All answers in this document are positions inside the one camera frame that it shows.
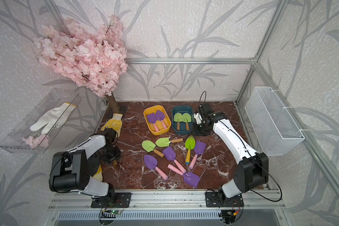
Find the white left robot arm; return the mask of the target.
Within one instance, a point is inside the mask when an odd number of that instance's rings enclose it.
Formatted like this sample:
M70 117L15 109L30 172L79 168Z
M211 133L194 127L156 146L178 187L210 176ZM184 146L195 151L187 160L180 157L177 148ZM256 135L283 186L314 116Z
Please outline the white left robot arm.
M88 159L98 150L114 148L118 140L115 130L105 134L94 134L86 141L66 152L54 154L49 177L50 190L55 193L78 193L91 196L115 198L112 185L98 181L90 174Z

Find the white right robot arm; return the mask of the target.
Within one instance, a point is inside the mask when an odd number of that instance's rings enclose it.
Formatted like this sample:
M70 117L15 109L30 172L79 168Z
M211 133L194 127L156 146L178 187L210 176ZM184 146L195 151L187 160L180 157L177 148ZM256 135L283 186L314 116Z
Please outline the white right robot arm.
M198 132L217 134L236 160L237 168L233 179L218 190L222 199L233 198L268 182L268 156L253 149L223 112L215 112L209 103L202 103L194 113L194 119Z

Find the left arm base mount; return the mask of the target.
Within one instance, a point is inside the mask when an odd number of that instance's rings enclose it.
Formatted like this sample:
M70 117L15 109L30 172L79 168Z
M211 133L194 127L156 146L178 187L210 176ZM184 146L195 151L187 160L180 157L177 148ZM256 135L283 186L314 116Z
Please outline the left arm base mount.
M129 208L131 201L130 192L115 192L112 184L109 184L108 193L103 197L92 198L91 208Z

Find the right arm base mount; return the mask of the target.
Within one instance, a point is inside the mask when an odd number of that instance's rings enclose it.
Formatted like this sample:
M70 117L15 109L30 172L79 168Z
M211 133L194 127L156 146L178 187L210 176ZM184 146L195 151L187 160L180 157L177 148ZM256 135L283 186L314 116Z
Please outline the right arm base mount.
M242 208L244 206L242 192L236 185L223 185L218 191L207 189L205 192L206 207L234 207Z

